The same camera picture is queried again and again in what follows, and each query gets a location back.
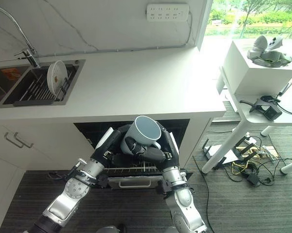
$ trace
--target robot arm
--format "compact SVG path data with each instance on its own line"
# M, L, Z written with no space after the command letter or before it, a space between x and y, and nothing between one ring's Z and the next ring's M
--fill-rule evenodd
M117 147L125 128L110 128L99 141L90 161L79 159L67 177L65 189L43 212L28 233L58 233L78 209L79 202L96 184L107 181L99 174L110 164L111 151Z
M179 152L172 133L160 125L162 136L159 149L138 145L134 139L127 139L126 143L135 156L146 162L156 163L162 171L161 183L165 201L171 210L172 220L179 233L205 233L207 227L193 203L193 196L188 187L186 173L179 169Z
M172 220L179 233L204 233L207 230L199 212L193 204L193 197L187 185L186 174L180 172L178 148L172 133L161 126L160 144L162 150L139 145L134 139L126 139L126 143L134 158L123 155L120 142L130 125L117 130L109 128L98 142L90 161L82 159L71 169L65 189L43 212L28 233L58 233L72 218L78 209L79 202L94 185L106 185L107 179L100 176L114 158L143 160L156 163L162 171L162 185L167 194L165 200L171 210Z

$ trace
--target mug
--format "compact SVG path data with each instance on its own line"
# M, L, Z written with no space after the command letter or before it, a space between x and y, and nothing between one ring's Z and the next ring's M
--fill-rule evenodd
M150 117L136 117L121 141L120 147L122 152L124 154L132 154L125 142L127 137L132 137L137 143L144 146L154 145L156 148L161 149L160 144L156 142L161 137L161 129Z

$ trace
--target kitchen sink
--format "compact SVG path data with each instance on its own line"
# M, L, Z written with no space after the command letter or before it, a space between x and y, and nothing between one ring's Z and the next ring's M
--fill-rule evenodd
M28 68L29 66L0 68L0 102Z
M41 68L27 68L10 90L0 96L0 108L66 104L84 63L85 60L64 61L68 76L57 95L50 92L47 83L52 63L42 63Z

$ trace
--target dishwasher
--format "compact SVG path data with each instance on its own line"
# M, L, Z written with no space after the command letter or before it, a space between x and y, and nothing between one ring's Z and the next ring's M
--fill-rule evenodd
M173 133L176 144L180 147L189 119L158 120L158 122ZM109 127L117 129L131 123L132 121L115 121L75 123L74 125L95 148ZM187 179L192 175L184 169L181 169L181 171L186 172ZM154 189L158 186L158 182L163 179L162 173L156 168L155 164L147 162L142 162L134 167L106 167L103 173L108 176L108 184L114 190Z

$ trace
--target dishwasher handle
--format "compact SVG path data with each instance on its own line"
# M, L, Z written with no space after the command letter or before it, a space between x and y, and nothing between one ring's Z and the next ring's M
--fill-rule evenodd
M119 181L119 187L120 188L149 188L151 186L151 180L149 180L149 184L147 185L122 185L122 181Z

